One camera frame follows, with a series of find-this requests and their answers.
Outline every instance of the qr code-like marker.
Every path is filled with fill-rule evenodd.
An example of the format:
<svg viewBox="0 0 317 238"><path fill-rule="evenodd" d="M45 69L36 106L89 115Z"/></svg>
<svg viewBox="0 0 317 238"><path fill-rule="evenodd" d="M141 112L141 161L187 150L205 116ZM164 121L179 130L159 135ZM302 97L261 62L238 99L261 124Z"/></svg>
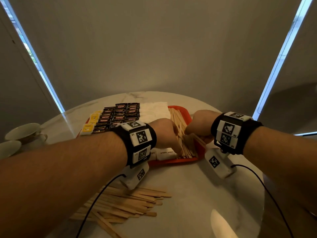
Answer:
<svg viewBox="0 0 317 238"><path fill-rule="evenodd" d="M233 114L230 114L229 116L232 116L232 117L235 117L235 118L241 118L244 115L243 114L238 114L238 113L233 113Z"/></svg>
<svg viewBox="0 0 317 238"><path fill-rule="evenodd" d="M214 168L216 168L220 164L220 162L217 160L217 158L215 156L212 156L212 158L209 160L209 163Z"/></svg>
<svg viewBox="0 0 317 238"><path fill-rule="evenodd" d="M235 128L235 126L233 124L224 123L224 127L222 129L222 132L229 134L229 135L232 135L234 128Z"/></svg>
<svg viewBox="0 0 317 238"><path fill-rule="evenodd" d="M138 127L138 126L141 126L141 124L139 124L138 122L134 121L134 122L130 122L128 123L128 125L130 125L132 128L135 128L135 127Z"/></svg>
<svg viewBox="0 0 317 238"><path fill-rule="evenodd" d="M225 135L225 134L221 134L220 142L222 142L222 143L224 143L226 145L230 145L230 141L231 141L231 136Z"/></svg>
<svg viewBox="0 0 317 238"><path fill-rule="evenodd" d="M142 169L140 173L138 173L138 179L141 180L144 175L145 175L145 171L144 169Z"/></svg>
<svg viewBox="0 0 317 238"><path fill-rule="evenodd" d="M145 149L145 150L139 152L138 160L141 160L141 159L145 158L145 156L146 156L146 150L147 150L147 149Z"/></svg>
<svg viewBox="0 0 317 238"><path fill-rule="evenodd" d="M136 135L137 135L139 144L147 142L147 136L144 130L140 132L136 132Z"/></svg>

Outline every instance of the person's left hand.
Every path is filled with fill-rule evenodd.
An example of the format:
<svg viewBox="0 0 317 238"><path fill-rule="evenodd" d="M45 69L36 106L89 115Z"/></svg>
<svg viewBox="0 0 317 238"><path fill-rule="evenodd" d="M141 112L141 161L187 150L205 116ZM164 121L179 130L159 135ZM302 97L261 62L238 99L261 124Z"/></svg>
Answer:
<svg viewBox="0 0 317 238"><path fill-rule="evenodd" d="M156 133L156 148L172 148L179 157L183 154L183 150L176 138L178 129L172 120L157 119L149 123L149 125Z"/></svg>

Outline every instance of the black cable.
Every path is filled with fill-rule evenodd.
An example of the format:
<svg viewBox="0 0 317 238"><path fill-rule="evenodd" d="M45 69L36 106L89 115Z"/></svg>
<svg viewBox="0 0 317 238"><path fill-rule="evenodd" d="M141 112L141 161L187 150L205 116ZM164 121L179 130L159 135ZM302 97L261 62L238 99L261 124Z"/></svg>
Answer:
<svg viewBox="0 0 317 238"><path fill-rule="evenodd" d="M114 177L112 180L110 180L110 182L109 182L108 184L106 184L105 188L103 188L102 191L99 192L99 194L97 195L96 199L95 199L95 200L93 201L93 203L91 204L91 206L90 206L90 208L89 208L89 210L88 210L88 212L87 212L87 214L86 214L84 220L82 221L81 226L80 226L80 228L79 228L79 230L78 230L78 232L77 232L76 238L79 237L80 232L81 232L81 230L82 230L82 227L84 226L84 224L85 224L85 222L86 222L86 220L87 220L87 217L88 217L88 215L89 215L91 209L93 208L93 205L94 205L94 204L96 203L96 201L98 200L99 196L101 196L101 194L105 191L105 189L109 186L109 184L111 184L112 181L114 181L116 178L118 178L118 177L120 177L120 176L123 176L123 177L126 178L126 175L125 175L125 174L120 174L120 175Z"/></svg>
<svg viewBox="0 0 317 238"><path fill-rule="evenodd" d="M285 223L285 225L286 225L286 227L287 227L287 229L288 229L288 231L289 231L289 234L291 235L291 238L294 238L293 233L292 233L292 231L291 231L291 228L289 227L289 225L288 225L288 223L287 223L287 221L286 221L286 219L285 219L285 217L284 217L284 215L283 215L282 210L280 209L279 205L277 204L276 200L273 198L273 196L271 195L271 193L270 193L270 192L268 191L268 189L266 188L266 186L265 186L265 184L263 183L263 181L262 181L262 180L260 179L260 177L256 174L256 172L254 172L254 171L251 170L249 167L244 166L244 165L242 165L242 164L233 164L233 165L231 165L231 168L236 167L236 166L241 166L241 167L247 168L248 170L250 170L252 173L255 174L255 176L259 179L259 181L260 181L261 184L263 185L263 187L264 187L264 189L266 190L266 192L269 194L269 196L272 198L273 202L275 203L275 205L276 205L278 211L280 212L280 214L281 214L281 216L282 216L282 218L283 218L283 220L284 220L284 223Z"/></svg>

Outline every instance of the light strip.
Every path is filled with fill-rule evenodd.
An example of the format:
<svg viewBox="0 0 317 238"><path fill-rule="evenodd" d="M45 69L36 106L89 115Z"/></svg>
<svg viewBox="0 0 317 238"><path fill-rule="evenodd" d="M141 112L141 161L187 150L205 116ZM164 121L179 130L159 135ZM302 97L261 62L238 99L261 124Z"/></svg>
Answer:
<svg viewBox="0 0 317 238"><path fill-rule="evenodd" d="M293 41L297 35L297 32L303 22L303 19L307 13L307 10L311 4L312 0L302 0L300 2L300 5L298 7L298 10L296 12L295 18L293 20L292 26L286 36L286 39L282 45L282 48L280 50L279 55L277 56L277 59L275 61L275 64L273 66L273 69L271 71L270 76L268 77L267 83L264 87L264 90L261 94L260 100L256 106L256 109L254 111L254 114L252 116L252 118L254 120L258 120L259 115L262 112L262 109L264 107L264 104L267 100L268 95L271 92L271 89L275 83L275 80L280 72L280 69L284 63L284 60L288 54L289 49L291 48Z"/></svg>
<svg viewBox="0 0 317 238"><path fill-rule="evenodd" d="M295 136L306 136L306 135L317 135L317 132L303 133L303 134L295 134Z"/></svg>
<svg viewBox="0 0 317 238"><path fill-rule="evenodd" d="M65 112L65 109L63 108L63 106L61 104L61 101L59 100L59 98L58 98L58 96L57 96L57 94L56 94L56 92L55 92L50 80L48 79L48 77L47 77L47 75L46 75L46 73L45 73L40 61L38 60L38 58L37 58L37 56L36 56L36 54L34 52L34 49L32 48L32 46L31 46L31 44L30 44L30 42L29 42L29 40L28 40L28 38L27 38L27 36L26 36L26 34L25 34L21 24L20 24L20 22L18 21L18 18L16 17L16 15L15 15L15 13L14 13L14 11L13 11L10 3L9 3L9 1L8 0L0 0L0 2L2 3L2 6L5 9L7 15L9 16L11 22L13 23L13 25L14 25L14 27L15 27L15 29L16 29L16 31L17 31L20 39L21 39L21 41L23 42L23 44L24 44L26 50L28 51L32 61L34 62L38 72L40 73L40 75L41 75L41 77L42 77L47 89L49 90L53 100L55 101L59 111L61 113Z"/></svg>

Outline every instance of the person's right arm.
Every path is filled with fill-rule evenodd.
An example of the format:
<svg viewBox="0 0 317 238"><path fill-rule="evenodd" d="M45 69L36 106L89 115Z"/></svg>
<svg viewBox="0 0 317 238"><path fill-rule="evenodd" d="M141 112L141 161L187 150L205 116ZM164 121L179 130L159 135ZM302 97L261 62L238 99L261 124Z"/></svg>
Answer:
<svg viewBox="0 0 317 238"><path fill-rule="evenodd" d="M210 142L210 128L219 115L199 110L185 132ZM317 141L259 127L248 138L243 155L273 181L291 189L307 209L317 212Z"/></svg>

